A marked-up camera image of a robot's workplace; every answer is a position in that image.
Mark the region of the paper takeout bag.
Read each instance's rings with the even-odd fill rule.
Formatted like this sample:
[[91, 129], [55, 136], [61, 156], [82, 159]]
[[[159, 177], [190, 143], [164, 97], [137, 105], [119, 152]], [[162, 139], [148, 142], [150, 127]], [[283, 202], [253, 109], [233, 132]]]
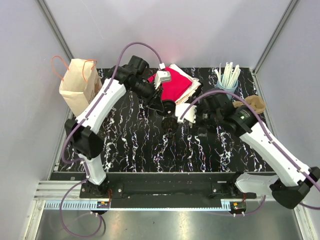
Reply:
[[102, 88], [102, 82], [96, 68], [96, 59], [73, 58], [66, 64], [62, 57], [55, 55], [66, 67], [61, 79], [59, 93], [75, 117], [81, 115]]

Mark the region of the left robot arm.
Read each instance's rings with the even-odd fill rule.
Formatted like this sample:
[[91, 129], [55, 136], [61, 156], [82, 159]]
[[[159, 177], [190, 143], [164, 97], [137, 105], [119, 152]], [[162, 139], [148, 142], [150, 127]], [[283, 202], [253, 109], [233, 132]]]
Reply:
[[159, 64], [156, 79], [144, 79], [143, 73], [149, 64], [133, 55], [128, 64], [114, 66], [106, 78], [98, 95], [89, 106], [75, 119], [65, 122], [66, 143], [70, 144], [80, 157], [86, 172], [85, 179], [91, 183], [90, 192], [97, 198], [108, 193], [106, 172], [103, 169], [101, 152], [104, 141], [98, 135], [100, 127], [117, 101], [131, 91], [144, 101], [147, 108], [164, 113], [161, 77], [166, 77], [165, 64]]

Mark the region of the black coffee cup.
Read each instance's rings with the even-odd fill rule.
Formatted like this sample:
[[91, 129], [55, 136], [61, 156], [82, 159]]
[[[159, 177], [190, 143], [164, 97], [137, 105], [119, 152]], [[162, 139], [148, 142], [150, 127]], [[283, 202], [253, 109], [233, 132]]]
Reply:
[[176, 134], [179, 124], [174, 117], [165, 117], [161, 122], [161, 127], [168, 138], [173, 138]]
[[175, 113], [176, 103], [173, 100], [164, 100], [162, 104], [164, 108], [163, 116], [169, 117]]

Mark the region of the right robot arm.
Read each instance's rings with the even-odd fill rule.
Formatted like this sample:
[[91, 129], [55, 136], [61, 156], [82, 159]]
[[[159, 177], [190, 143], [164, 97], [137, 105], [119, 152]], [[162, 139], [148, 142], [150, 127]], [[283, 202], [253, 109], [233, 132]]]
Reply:
[[227, 185], [228, 195], [246, 193], [272, 196], [280, 205], [294, 209], [312, 187], [319, 188], [319, 167], [309, 167], [286, 149], [246, 102], [235, 108], [224, 90], [213, 89], [196, 98], [185, 111], [196, 127], [221, 126], [252, 147], [273, 169], [274, 175], [238, 173]]

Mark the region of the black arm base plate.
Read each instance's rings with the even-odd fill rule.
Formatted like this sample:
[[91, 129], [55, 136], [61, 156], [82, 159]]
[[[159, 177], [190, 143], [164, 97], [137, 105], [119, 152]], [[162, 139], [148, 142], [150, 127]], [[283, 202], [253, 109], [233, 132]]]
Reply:
[[111, 197], [111, 208], [116, 210], [220, 208], [222, 199], [256, 198], [255, 193], [236, 189], [239, 175], [238, 172], [108, 173], [100, 186], [83, 183], [79, 196], [100, 200]]

